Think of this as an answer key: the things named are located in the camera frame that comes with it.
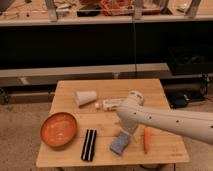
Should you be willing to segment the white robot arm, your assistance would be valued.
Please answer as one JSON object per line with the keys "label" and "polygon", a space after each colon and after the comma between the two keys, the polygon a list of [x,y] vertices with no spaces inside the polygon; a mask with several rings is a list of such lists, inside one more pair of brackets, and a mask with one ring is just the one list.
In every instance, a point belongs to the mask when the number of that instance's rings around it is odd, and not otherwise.
{"label": "white robot arm", "polygon": [[122,128],[133,134],[139,124],[213,144],[213,113],[144,106],[144,97],[132,90],[116,109]]}

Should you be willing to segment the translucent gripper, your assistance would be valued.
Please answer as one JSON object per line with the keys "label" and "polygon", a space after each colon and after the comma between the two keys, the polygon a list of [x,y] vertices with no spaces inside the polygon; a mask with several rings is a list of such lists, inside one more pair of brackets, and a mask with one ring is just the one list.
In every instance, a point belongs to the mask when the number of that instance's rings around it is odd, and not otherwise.
{"label": "translucent gripper", "polygon": [[122,130],[127,133],[129,136],[133,136],[135,131],[138,128],[138,124],[134,121],[120,119],[118,124]]}

